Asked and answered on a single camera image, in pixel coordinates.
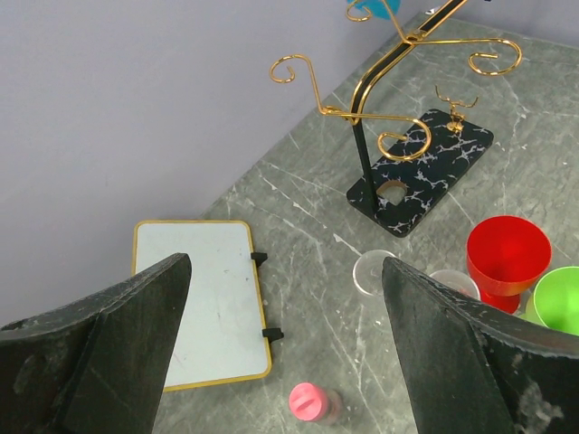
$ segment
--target marble surface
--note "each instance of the marble surface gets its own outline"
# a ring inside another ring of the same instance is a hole
[[[579,263],[579,51],[455,20],[433,35],[490,36],[521,45],[525,59],[516,71],[498,78],[472,72],[467,58],[485,45],[418,47],[366,104],[367,112],[416,117],[431,108],[447,110],[435,96],[438,84],[454,99],[479,95],[469,120],[495,134],[490,150],[407,238],[396,239],[347,203],[346,190],[361,176],[351,128],[316,112],[208,210],[208,219],[248,222],[256,248],[269,253],[260,269],[265,312],[268,325],[281,326],[286,337],[272,345],[273,369],[262,381],[166,393],[155,433],[414,433],[392,333],[381,316],[385,309],[362,307],[356,298],[352,267],[360,253],[390,250],[427,273],[464,270],[473,226],[511,213],[545,230],[554,246],[552,268]],[[325,102],[344,107],[357,78],[393,44]],[[508,48],[495,49],[506,54],[495,62],[507,65]],[[295,65],[298,78],[285,86],[309,86],[303,66]],[[366,122],[373,161],[382,127],[408,128]],[[342,394],[348,409],[342,424],[321,427],[291,416],[287,396],[304,381]]]

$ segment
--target pink cap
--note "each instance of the pink cap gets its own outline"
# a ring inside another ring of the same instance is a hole
[[[315,422],[326,415],[329,406],[327,395],[316,384],[300,383],[289,396],[289,409],[299,420]]]

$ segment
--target jewelry stand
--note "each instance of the jewelry stand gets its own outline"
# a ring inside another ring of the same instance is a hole
[[[352,124],[363,176],[348,190],[346,197],[360,212],[397,237],[404,237],[410,233],[424,215],[492,145],[493,135],[484,128],[477,127],[469,122],[463,122],[465,117],[455,110],[456,106],[472,107],[474,104],[467,106],[460,101],[451,101],[450,99],[443,99],[451,104],[450,114],[432,109],[427,111],[420,119],[364,113],[364,105],[372,88],[418,45],[502,43],[515,50],[517,58],[513,64],[505,70],[499,71],[484,71],[475,63],[476,59],[497,59],[497,54],[485,52],[474,52],[471,54],[469,57],[470,68],[485,76],[504,75],[513,71],[523,60],[523,52],[520,47],[506,39],[426,40],[439,25],[451,17],[467,1],[450,0],[420,25],[418,29],[405,34],[387,1],[382,0],[401,41],[362,76],[352,95],[348,112],[333,106],[322,105],[314,69],[308,57],[302,54],[292,54],[282,57],[271,65],[271,79],[278,83],[289,83],[296,77],[294,70],[289,66],[289,78],[280,79],[275,76],[275,69],[281,63],[290,59],[305,61],[308,64],[319,112],[325,116],[346,119]],[[362,8],[366,16],[350,14],[352,9],[360,2],[361,0],[355,0],[347,7],[346,16],[349,20],[364,22],[372,17],[372,13],[367,7]],[[414,123],[414,126],[404,136],[390,131],[380,134],[377,145],[383,157],[374,165],[371,165],[362,119],[405,121]],[[388,150],[384,148],[384,139],[386,137],[398,139],[396,144]],[[391,186],[402,187],[405,190],[405,197],[397,205],[380,197],[378,194],[379,191],[388,189]]]

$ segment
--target gray wall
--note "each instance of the gray wall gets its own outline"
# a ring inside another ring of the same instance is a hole
[[[443,0],[426,0],[423,4],[431,8],[443,3]],[[577,0],[469,0],[455,16],[473,23],[579,46]]]
[[[345,5],[4,0],[0,324],[126,278],[135,223],[194,219],[249,169],[314,107],[273,61],[308,54],[327,95],[392,34]]]

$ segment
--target whiteboard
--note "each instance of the whiteboard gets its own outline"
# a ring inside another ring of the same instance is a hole
[[[186,253],[189,294],[165,391],[252,380],[271,369],[252,236],[245,222],[149,221],[135,228],[133,273]]]

